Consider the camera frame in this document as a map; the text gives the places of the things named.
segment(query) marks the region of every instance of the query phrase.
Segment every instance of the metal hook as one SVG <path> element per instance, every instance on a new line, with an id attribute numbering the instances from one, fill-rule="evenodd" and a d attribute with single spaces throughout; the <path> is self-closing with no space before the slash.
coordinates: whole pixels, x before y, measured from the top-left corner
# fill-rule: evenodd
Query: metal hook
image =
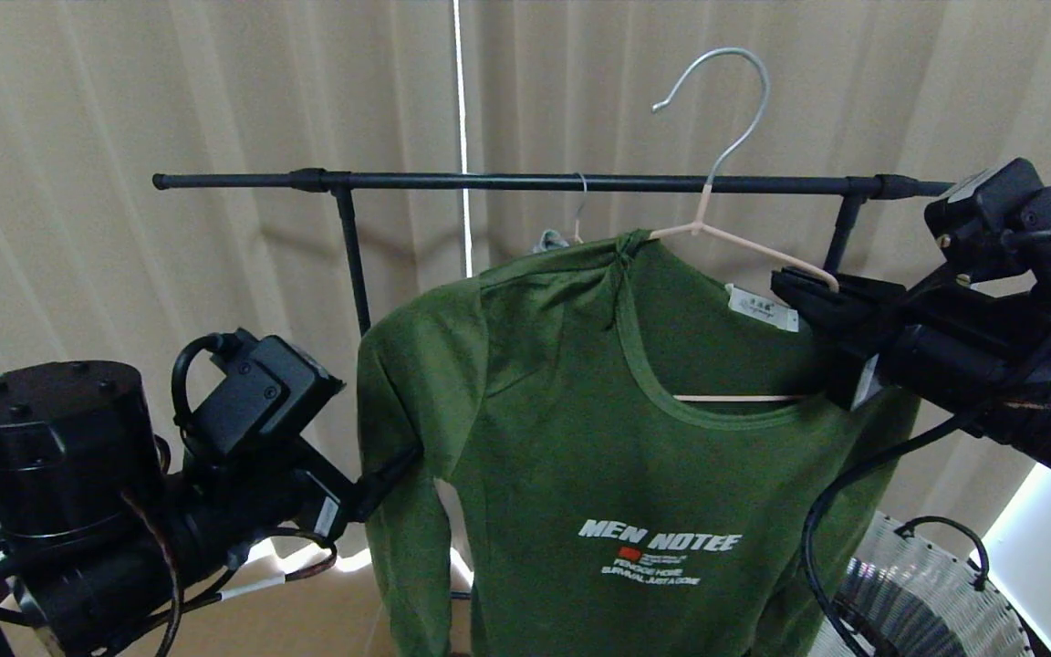
<path id="1" fill-rule="evenodd" d="M 581 243 L 583 243 L 583 237 L 578 233 L 579 218 L 583 217 L 583 208 L 586 207 L 586 198 L 590 196 L 590 188 L 586 184 L 585 176 L 578 173 L 578 171 L 575 171 L 575 176 L 583 180 L 583 200 L 581 200 L 581 203 L 578 204 L 578 209 L 575 211 L 575 237 L 573 237 L 573 240 L 581 245 Z"/>
<path id="2" fill-rule="evenodd" d="M 743 131 L 743 135 L 738 137 L 737 141 L 733 142 L 733 144 L 730 144 L 724 152 L 721 153 L 721 157 L 716 159 L 716 163 L 713 165 L 713 170 L 708 172 L 708 181 L 704 184 L 704 187 L 708 190 L 708 192 L 712 191 L 713 180 L 716 178 L 716 172 L 719 168 L 721 168 L 721 163 L 724 163 L 724 161 L 733 155 L 734 150 L 736 150 L 738 146 L 741 146 L 743 141 L 751 135 L 751 130 L 757 128 L 757 124 L 759 124 L 762 117 L 764 117 L 764 108 L 768 107 L 768 88 L 770 88 L 770 84 L 768 84 L 768 69 L 764 67 L 764 62 L 760 61 L 760 58 L 757 55 L 751 54 L 744 48 L 717 48 L 715 50 L 708 50 L 708 53 L 704 53 L 700 56 L 700 58 L 697 58 L 696 62 L 693 62 L 692 65 L 688 66 L 687 70 L 683 71 L 680 79 L 676 81 L 675 86 L 672 87 L 672 93 L 667 94 L 666 99 L 660 100 L 659 103 L 652 105 L 652 114 L 660 111 L 663 107 L 667 107 L 667 104 L 672 103 L 672 99 L 675 99 L 676 93 L 680 91 L 680 86 L 682 86 L 683 80 L 687 80 L 688 75 L 692 75 L 692 71 L 696 70 L 697 66 L 708 61 L 708 59 L 718 58 L 718 56 L 721 55 L 741 55 L 742 58 L 747 59 L 751 64 L 754 64 L 754 66 L 757 67 L 757 73 L 760 75 L 760 107 L 757 107 L 757 115 L 751 117 L 751 123 L 748 124 L 748 127 Z"/>

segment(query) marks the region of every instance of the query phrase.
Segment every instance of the green shirt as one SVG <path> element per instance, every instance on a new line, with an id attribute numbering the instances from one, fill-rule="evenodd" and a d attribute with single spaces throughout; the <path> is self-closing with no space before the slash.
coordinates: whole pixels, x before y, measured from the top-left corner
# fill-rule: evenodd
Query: green shirt
<path id="1" fill-rule="evenodd" d="M 725 286 L 646 231 L 510 262 L 384 317 L 359 349 L 364 470 L 426 456 L 367 533 L 405 656 L 446 656 L 458 491 L 474 653 L 805 654 L 821 615 L 798 545 L 836 474 L 909 435 L 918 399 L 821 394 L 826 351 L 729 310 Z M 684 404 L 673 394 L 808 394 Z M 818 534 L 832 591 L 887 486 Z"/>

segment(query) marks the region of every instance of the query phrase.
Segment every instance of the cylindrical motor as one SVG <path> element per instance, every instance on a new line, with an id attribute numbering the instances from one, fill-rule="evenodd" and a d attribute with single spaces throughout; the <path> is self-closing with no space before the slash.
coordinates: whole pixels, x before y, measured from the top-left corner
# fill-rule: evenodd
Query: cylindrical motor
<path id="1" fill-rule="evenodd" d="M 135 527 L 120 491 L 162 494 L 141 373 L 124 363 L 45 363 L 0 377 L 0 531 L 16 554 Z"/>

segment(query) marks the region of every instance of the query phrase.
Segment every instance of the hanger bar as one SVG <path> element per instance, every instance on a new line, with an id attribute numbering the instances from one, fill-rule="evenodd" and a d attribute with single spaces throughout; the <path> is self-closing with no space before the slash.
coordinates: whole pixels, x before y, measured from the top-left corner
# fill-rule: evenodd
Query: hanger bar
<path id="1" fill-rule="evenodd" d="M 586 176 L 589 191 L 662 191 L 698 194 L 704 176 Z M 159 190 L 197 187 L 288 187 L 304 191 L 337 190 L 517 190 L 581 191 L 578 174 L 535 173 L 355 173 L 346 170 L 304 168 L 289 173 L 230 173 L 174 176 L 158 173 Z M 809 194 L 909 199 L 937 197 L 951 183 L 930 183 L 906 176 L 870 178 L 804 178 L 718 176 L 714 194 Z"/>

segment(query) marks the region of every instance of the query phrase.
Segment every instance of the white shirt label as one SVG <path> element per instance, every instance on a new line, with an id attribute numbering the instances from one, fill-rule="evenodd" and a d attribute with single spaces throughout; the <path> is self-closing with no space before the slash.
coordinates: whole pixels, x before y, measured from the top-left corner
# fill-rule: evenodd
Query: white shirt label
<path id="1" fill-rule="evenodd" d="M 739 312 L 742 315 L 754 317 L 777 326 L 781 331 L 797 333 L 801 328 L 801 321 L 798 320 L 798 311 L 787 307 L 785 304 L 766 300 L 759 294 L 742 290 L 734 284 L 726 284 L 725 290 L 729 291 L 729 310 Z"/>

